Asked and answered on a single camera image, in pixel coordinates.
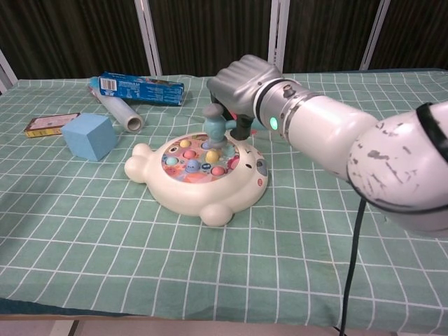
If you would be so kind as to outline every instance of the green indicator light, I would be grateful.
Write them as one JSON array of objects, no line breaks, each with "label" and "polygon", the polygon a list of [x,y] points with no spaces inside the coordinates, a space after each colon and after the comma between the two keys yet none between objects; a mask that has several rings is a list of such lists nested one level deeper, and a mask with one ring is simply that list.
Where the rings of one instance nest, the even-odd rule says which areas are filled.
[{"label": "green indicator light", "polygon": [[271,120],[269,121],[269,123],[271,124],[272,129],[275,131],[278,127],[277,119],[272,117]]}]

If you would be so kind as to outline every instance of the table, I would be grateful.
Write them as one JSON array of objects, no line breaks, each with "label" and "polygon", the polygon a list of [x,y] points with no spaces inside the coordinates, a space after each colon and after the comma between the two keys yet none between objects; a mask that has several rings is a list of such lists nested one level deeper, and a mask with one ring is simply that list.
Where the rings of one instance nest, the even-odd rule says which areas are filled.
[{"label": "table", "polygon": [[[448,99],[447,71],[287,77],[377,118]],[[54,307],[337,325],[357,194],[261,131],[248,141],[265,155],[270,182],[255,206],[221,228],[160,207],[145,185],[126,177],[124,163],[137,143],[158,148],[202,131],[209,103],[206,78],[162,79],[183,82],[185,102],[133,102],[146,124],[138,134],[95,101],[88,79],[21,80],[0,96],[1,311],[32,314],[40,304],[47,314]],[[101,162],[73,157],[62,136],[23,133],[34,117],[74,112],[114,122],[118,145]],[[408,234],[368,206],[347,327],[448,335],[447,279],[448,240]]]}]

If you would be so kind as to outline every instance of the blue foam cube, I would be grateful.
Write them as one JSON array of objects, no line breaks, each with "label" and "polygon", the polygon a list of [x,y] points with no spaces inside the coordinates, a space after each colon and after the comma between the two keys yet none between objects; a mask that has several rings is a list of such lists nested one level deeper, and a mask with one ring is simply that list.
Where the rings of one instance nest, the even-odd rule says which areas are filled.
[{"label": "blue foam cube", "polygon": [[112,122],[104,115],[83,113],[61,129],[71,153],[100,161],[117,145]]}]

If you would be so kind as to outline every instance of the cling film box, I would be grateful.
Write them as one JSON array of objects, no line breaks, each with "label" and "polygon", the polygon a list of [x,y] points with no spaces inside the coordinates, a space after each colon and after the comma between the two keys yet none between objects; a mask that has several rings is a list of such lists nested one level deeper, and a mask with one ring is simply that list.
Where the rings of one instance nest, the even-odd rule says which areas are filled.
[{"label": "cling film box", "polygon": [[105,96],[177,106],[183,102],[183,83],[104,72],[98,84]]}]

